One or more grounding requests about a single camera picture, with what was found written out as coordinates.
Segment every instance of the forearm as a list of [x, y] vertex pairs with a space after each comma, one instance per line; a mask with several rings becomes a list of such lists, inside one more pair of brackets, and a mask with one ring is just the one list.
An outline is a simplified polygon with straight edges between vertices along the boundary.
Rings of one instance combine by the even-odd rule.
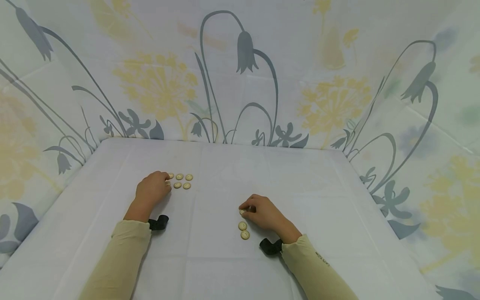
[[306, 235], [283, 244], [282, 257], [308, 300], [358, 300], [350, 287], [313, 248]]
[[119, 222], [79, 300], [129, 300], [150, 236], [148, 223]]

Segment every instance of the finger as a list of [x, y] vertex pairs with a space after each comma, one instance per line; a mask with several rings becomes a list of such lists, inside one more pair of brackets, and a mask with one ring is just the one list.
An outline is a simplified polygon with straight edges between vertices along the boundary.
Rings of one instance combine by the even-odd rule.
[[253, 223], [257, 223], [256, 220], [258, 215], [256, 213], [244, 212], [243, 214], [241, 214], [241, 216], [245, 219], [252, 221]]
[[157, 172], [159, 173], [160, 178], [161, 178], [162, 180], [167, 180], [167, 179], [169, 178], [167, 172], [160, 172], [160, 171], [157, 171]]
[[256, 203], [257, 203], [257, 199], [248, 198], [247, 201], [240, 204], [239, 209], [247, 209], [249, 206], [255, 206]]

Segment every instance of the right hand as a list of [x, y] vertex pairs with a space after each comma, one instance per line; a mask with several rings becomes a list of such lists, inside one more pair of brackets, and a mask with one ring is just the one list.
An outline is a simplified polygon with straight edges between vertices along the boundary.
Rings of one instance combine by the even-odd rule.
[[251, 220], [263, 229], [273, 230], [285, 244], [295, 243], [302, 236], [295, 225], [285, 218], [267, 197], [253, 194], [239, 206], [239, 209], [248, 209], [249, 207], [255, 209], [244, 212], [242, 217]]

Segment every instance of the gray flower stem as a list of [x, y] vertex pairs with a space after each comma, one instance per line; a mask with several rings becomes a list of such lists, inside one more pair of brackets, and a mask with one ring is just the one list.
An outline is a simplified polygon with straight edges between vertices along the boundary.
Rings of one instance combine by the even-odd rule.
[[202, 118], [200, 118], [197, 114], [195, 114], [195, 113], [193, 113], [193, 112], [191, 112], [191, 114], [192, 114], [194, 117], [197, 118], [197, 120], [198, 120], [198, 122], [200, 123], [200, 125], [204, 128], [205, 134], [206, 134], [206, 136], [207, 136], [207, 140], [208, 140], [208, 142], [210, 142], [210, 137], [208, 136], [208, 131], [207, 131], [207, 128], [205, 127], [205, 123], [204, 123], [204, 121], [202, 120]]
[[115, 130], [119, 133], [120, 136], [123, 136], [121, 132], [118, 130], [118, 128], [109, 119], [107, 119], [107, 125], [109, 124], [112, 125], [113, 128], [115, 128]]
[[[59, 118], [65, 125], [68, 126], [90, 149], [91, 151], [94, 150], [93, 147], [88, 143], [86, 139], [84, 139], [78, 132], [73, 128], [67, 121], [65, 121], [56, 111], [54, 111], [45, 101], [43, 101], [42, 98], [40, 98], [25, 82], [23, 82], [6, 64], [5, 62], [0, 59], [0, 64], [7, 69], [10, 74], [15, 78], [13, 79], [8, 75], [5, 71], [0, 69], [0, 74], [8, 81], [10, 82], [13, 86], [15, 86], [20, 92], [22, 92], [25, 96], [27, 96], [34, 104], [35, 106], [43, 113], [43, 115], [63, 134], [64, 136], [66, 135], [65, 132], [55, 123], [55, 121], [48, 115], [48, 113], [38, 104], [38, 102], [30, 95], [32, 93], [43, 105], [45, 105], [50, 111], [52, 111], [57, 118]], [[20, 86], [17, 82], [20, 82], [22, 85], [24, 85], [29, 91], [27, 92], [22, 86]], [[75, 145], [70, 141], [70, 144], [72, 145], [73, 148], [75, 148]]]
[[[105, 109], [113, 116], [113, 118], [117, 121], [117, 123], [121, 124], [120, 122], [120, 119], [118, 118], [117, 119], [117, 115], [108, 108], [108, 106], [105, 105], [105, 103], [103, 103], [100, 99], [98, 99], [97, 96], [95, 96], [94, 93], [90, 92], [89, 90], [87, 90], [86, 88], [82, 87], [82, 86], [79, 86], [79, 85], [72, 85], [72, 90], [73, 91], [82, 91], [82, 92], [86, 92], [88, 93], [90, 96], [92, 96], [93, 98], [95, 98], [103, 107], [105, 107]], [[126, 132], [125, 132], [125, 135], [122, 134], [120, 131], [118, 131], [120, 136], [121, 137], [126, 137]]]
[[118, 122], [118, 124], [120, 125], [122, 131], [124, 134], [126, 134], [126, 131], [125, 131], [125, 127], [123, 126], [123, 123], [121, 122], [115, 108], [113, 107], [113, 105], [110, 103], [109, 99], [107, 98], [107, 95], [105, 95], [105, 93], [103, 92], [102, 88], [98, 85], [98, 83], [96, 82], [95, 78], [93, 78], [92, 74], [90, 73], [90, 71], [87, 69], [87, 67], [84, 65], [84, 63], [82, 62], [82, 60], [78, 57], [78, 55], [75, 53], [75, 51], [73, 51], [73, 49], [67, 44], [67, 42], [65, 42], [63, 40], [63, 38], [61, 38], [59, 35], [57, 35], [55, 32], [53, 32], [52, 30], [48, 29], [48, 28], [45, 28], [43, 26], [40, 26], [40, 28], [42, 28], [43, 32], [52, 36], [53, 38], [55, 38], [56, 40], [58, 40], [60, 43], [62, 43], [62, 45], [65, 46], [65, 48], [67, 48], [67, 50], [77, 59], [77, 61], [80, 63], [80, 65], [83, 67], [83, 69], [85, 70], [85, 72], [87, 72], [88, 76], [90, 77], [90, 79], [92, 79], [93, 83], [96, 85], [96, 87], [98, 88], [98, 90], [100, 91], [100, 93], [102, 94], [103, 98], [105, 98], [106, 102], [108, 103], [108, 105], [111, 107], [112, 111], [111, 113], [115, 116], [115, 120]]
[[247, 108], [249, 108], [249, 107], [259, 108], [260, 110], [262, 110], [262, 111], [265, 113], [265, 115], [266, 115], [267, 118], [268, 118], [268, 122], [270, 123], [270, 132], [273, 132], [272, 119], [270, 118], [270, 115], [268, 114], [268, 112], [266, 111], [266, 109], [265, 109], [263, 106], [261, 106], [260, 104], [256, 103], [256, 102], [250, 102], [249, 104], [245, 105], [245, 107], [244, 107], [244, 108], [241, 110], [241, 112], [240, 112], [240, 115], [239, 115], [239, 117], [238, 117], [238, 119], [237, 119], [237, 124], [235, 125], [235, 129], [234, 129], [234, 131], [233, 131], [232, 140], [231, 140], [230, 144], [233, 144], [233, 138], [235, 137], [235, 132], [237, 132], [237, 126], [238, 126], [238, 124], [239, 124], [240, 117], [241, 117], [242, 113], [243, 113]]
[[205, 77], [205, 70], [204, 70], [202, 62], [200, 61], [200, 58], [198, 57], [197, 53], [195, 53], [195, 57], [197, 58], [198, 67], [200, 68], [200, 73], [202, 74], [202, 79], [204, 81], [205, 94], [206, 94], [206, 97], [207, 97], [207, 104], [208, 104], [208, 111], [210, 112], [210, 119], [213, 120], [213, 118], [212, 118], [212, 105], [210, 104], [210, 93], [208, 92], [208, 85], [207, 85], [207, 80], [206, 80], [206, 77]]
[[[200, 26], [200, 50], [202, 52], [202, 60], [203, 60], [203, 63], [204, 63], [204, 66], [205, 66], [205, 73], [207, 75], [207, 79], [208, 79], [208, 83], [210, 85], [210, 90], [212, 91], [212, 97], [213, 97], [213, 100], [215, 102], [215, 106], [216, 106], [216, 110], [218, 111], [218, 118], [220, 119], [220, 126], [222, 127], [222, 133], [223, 133], [223, 143], [226, 144], [227, 143], [227, 135], [225, 134], [225, 128], [223, 127], [223, 122], [222, 122], [222, 117], [220, 115], [220, 110], [218, 109], [218, 103], [216, 102], [216, 98], [215, 98], [215, 93], [213, 91], [213, 87], [212, 87], [212, 81], [210, 80], [210, 75], [208, 74], [208, 69], [207, 69], [207, 64], [206, 64], [206, 61], [205, 61], [205, 53], [204, 53], [204, 27], [205, 27], [205, 23], [207, 22], [207, 20], [216, 15], [216, 14], [221, 14], [221, 13], [226, 13], [226, 14], [230, 14], [233, 18], [235, 18], [235, 20], [237, 21], [237, 23], [239, 24], [240, 26], [240, 29], [242, 31], [245, 31], [243, 29], [243, 26], [240, 22], [240, 20], [238, 19], [238, 17], [230, 12], [230, 11], [215, 11], [215, 12], [211, 12], [209, 13], [208, 15], [206, 15], [202, 21], [202, 25]], [[208, 105], [208, 109], [210, 110], [210, 118], [212, 117], [211, 114], [212, 114], [212, 108], [210, 106], [210, 103]]]
[[[3, 61], [0, 59], [0, 63], [3, 65], [3, 66], [6, 66]], [[7, 79], [13, 86], [15, 86], [20, 92], [22, 92], [25, 96], [27, 96], [32, 102], [33, 104], [35, 104], [35, 106], [38, 108], [38, 110], [40, 110], [41, 113], [43, 113], [43, 115], [50, 121], [50, 123], [53, 124], [53, 126], [55, 126], [55, 128], [57, 128], [57, 130], [63, 134], [63, 136], [66, 135], [66, 133], [55, 123], [55, 121], [48, 115], [48, 113], [38, 104], [37, 101], [35, 101], [35, 99], [32, 97], [32, 95], [30, 95], [30, 93], [28, 93], [21, 85], [19, 85], [12, 77], [10, 77], [4, 70], [0, 69], [0, 74], [5, 78]], [[72, 147], [74, 149], [77, 149], [75, 147], [75, 144], [72, 143], [72, 141], [68, 140], [70, 142], [70, 144], [72, 145]]]
[[[413, 45], [418, 44], [418, 43], [428, 43], [428, 44], [432, 44], [432, 46], [433, 46], [432, 61], [435, 61], [435, 57], [436, 57], [436, 55], [437, 55], [437, 46], [435, 45], [435, 43], [434, 43], [433, 41], [430, 41], [430, 40], [417, 40], [417, 41], [413, 41], [413, 42], [411, 42], [411, 43], [402, 51], [402, 53], [398, 56], [398, 58], [396, 59], [395, 63], [393, 64], [392, 68], [390, 69], [390, 72], [388, 72], [387, 77], [385, 77], [384, 79], [382, 79], [382, 82], [380, 83], [380, 86], [379, 86], [379, 88], [378, 88], [377, 94], [375, 95], [375, 98], [373, 99], [372, 104], [371, 104], [371, 106], [370, 106], [370, 110], [369, 110], [369, 112], [368, 112], [367, 118], [365, 119], [365, 122], [362, 124], [362, 127], [360, 128], [359, 133], [358, 133], [357, 136], [355, 137], [355, 141], [353, 142], [353, 145], [352, 145], [352, 147], [350, 148], [350, 151], [349, 151], [348, 154], [346, 155], [347, 158], [348, 158], [348, 156], [353, 152], [353, 148], [355, 147], [355, 144], [357, 143], [357, 140], [358, 140], [358, 138], [360, 137], [360, 133], [362, 132], [363, 127], [365, 126], [365, 124], [367, 123], [370, 115], [372, 114], [373, 106], [375, 105], [375, 101], [377, 100], [378, 95], [379, 95], [379, 94], [381, 93], [381, 91], [383, 90], [383, 88], [384, 88], [384, 86], [385, 86], [385, 83], [386, 83], [386, 81], [388, 80], [388, 78], [390, 77], [390, 74], [392, 73], [394, 67], [396, 66], [396, 64], [398, 63], [398, 61], [399, 61], [400, 58], [402, 57], [402, 55], [405, 53], [405, 51], [406, 51], [410, 46], [413, 46]], [[355, 125], [355, 128], [353, 129], [352, 132], [355, 132], [355, 130], [356, 130], [356, 128], [358, 127], [359, 124], [360, 124], [360, 122], [358, 122], [357, 125]], [[351, 141], [353, 141], [353, 137], [351, 137], [350, 141], [346, 141], [346, 142], [345, 142], [345, 148], [348, 147], [348, 145], [350, 144]]]
[[273, 120], [273, 127], [270, 131], [270, 138], [269, 138], [268, 144], [267, 144], [267, 146], [269, 146], [272, 142], [272, 139], [273, 139], [273, 133], [274, 133], [274, 129], [275, 129], [275, 126], [276, 126], [276, 116], [277, 116], [277, 113], [278, 113], [278, 80], [276, 78], [275, 67], [273, 66], [273, 63], [270, 60], [270, 58], [265, 53], [263, 53], [263, 52], [261, 52], [260, 50], [257, 50], [257, 49], [253, 49], [253, 53], [260, 56], [261, 58], [263, 58], [265, 60], [265, 62], [268, 64], [268, 66], [270, 67], [270, 72], [272, 73], [273, 81], [275, 83], [275, 116], [274, 116], [274, 120]]
[[415, 143], [415, 145], [413, 146], [412, 150], [410, 150], [409, 154], [407, 155], [407, 157], [402, 161], [402, 163], [400, 164], [400, 166], [398, 166], [395, 171], [392, 172], [392, 174], [390, 174], [386, 179], [384, 178], [383, 180], [381, 180], [378, 185], [370, 192], [370, 194], [373, 194], [375, 193], [379, 188], [381, 188], [383, 185], [385, 185], [402, 167], [403, 165], [407, 162], [407, 160], [410, 158], [410, 156], [412, 156], [413, 152], [415, 151], [415, 149], [417, 149], [418, 145], [420, 144], [420, 142], [422, 141], [423, 137], [425, 136], [425, 134], [427, 133], [427, 130], [428, 128], [430, 127], [431, 123], [432, 123], [432, 120], [433, 120], [433, 117], [435, 115], [435, 112], [437, 110], [437, 106], [438, 106], [438, 90], [437, 90], [437, 87], [435, 86], [434, 83], [432, 83], [431, 81], [427, 81], [426, 83], [426, 86], [430, 89], [430, 91], [432, 92], [432, 108], [430, 109], [430, 114], [428, 115], [428, 120], [427, 120], [427, 123], [425, 124], [425, 127], [423, 128], [423, 131], [419, 137], [419, 139], [417, 140], [417, 142]]
[[96, 147], [98, 147], [98, 145], [95, 141], [95, 138], [93, 137], [93, 133], [92, 133], [92, 130], [90, 129], [90, 125], [88, 125], [88, 121], [87, 121], [87, 118], [85, 116], [84, 108], [81, 105], [80, 105], [80, 108], [82, 109], [82, 114], [84, 116], [85, 124], [87, 125], [87, 129], [85, 129], [85, 133], [84, 133], [85, 140], [87, 140], [87, 131], [89, 131], [90, 136], [92, 137], [92, 141], [95, 143], [95, 148], [96, 148]]
[[78, 147], [80, 148], [80, 150], [78, 150], [77, 148], [75, 148], [75, 150], [77, 151], [78, 155], [80, 155], [80, 157], [84, 160], [84, 162], [87, 162], [87, 159], [85, 157], [85, 154], [82, 150], [82, 147], [80, 146], [80, 144], [78, 143], [77, 140], [75, 140], [75, 138], [71, 135], [64, 135], [60, 141], [59, 141], [59, 146], [61, 144], [61, 142], [64, 140], [64, 139], [67, 139], [67, 140], [70, 140], [70, 139], [73, 139], [73, 141], [78, 145]]
[[80, 164], [80, 166], [83, 166], [84, 164], [75, 157], [75, 155], [73, 155], [70, 151], [68, 151], [67, 149], [63, 148], [63, 147], [60, 147], [60, 146], [52, 146], [48, 149], [45, 149], [43, 150], [43, 152], [46, 152], [46, 151], [59, 151], [59, 152], [63, 152], [64, 154], [70, 156], [73, 160], [75, 160], [76, 162], [78, 162]]

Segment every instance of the left hand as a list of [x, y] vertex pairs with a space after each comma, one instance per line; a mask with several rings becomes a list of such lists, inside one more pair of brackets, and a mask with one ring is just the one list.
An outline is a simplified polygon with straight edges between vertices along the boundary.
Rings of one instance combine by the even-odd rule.
[[160, 171], [145, 177], [137, 185], [135, 199], [123, 219], [148, 222], [154, 207], [172, 190], [167, 179], [168, 173]]

